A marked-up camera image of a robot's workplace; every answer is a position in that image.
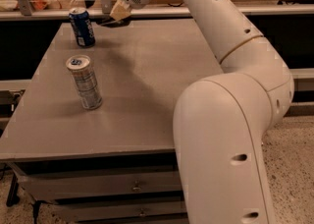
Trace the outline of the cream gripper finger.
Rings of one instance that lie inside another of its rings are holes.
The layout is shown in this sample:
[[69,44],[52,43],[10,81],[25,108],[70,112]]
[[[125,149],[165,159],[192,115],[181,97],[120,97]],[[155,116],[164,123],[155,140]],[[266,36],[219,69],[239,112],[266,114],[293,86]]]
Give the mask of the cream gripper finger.
[[117,0],[110,13],[110,17],[115,21],[123,20],[130,15],[131,4],[129,0]]

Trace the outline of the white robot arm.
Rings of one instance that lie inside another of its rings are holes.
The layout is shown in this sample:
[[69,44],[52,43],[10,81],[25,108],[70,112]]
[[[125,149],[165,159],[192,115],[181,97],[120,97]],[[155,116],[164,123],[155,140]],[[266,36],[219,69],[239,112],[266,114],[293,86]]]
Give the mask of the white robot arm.
[[[118,0],[116,20],[151,0]],[[191,84],[174,111],[189,224],[276,224],[262,151],[287,113],[292,74],[231,0],[183,0],[223,72]]]

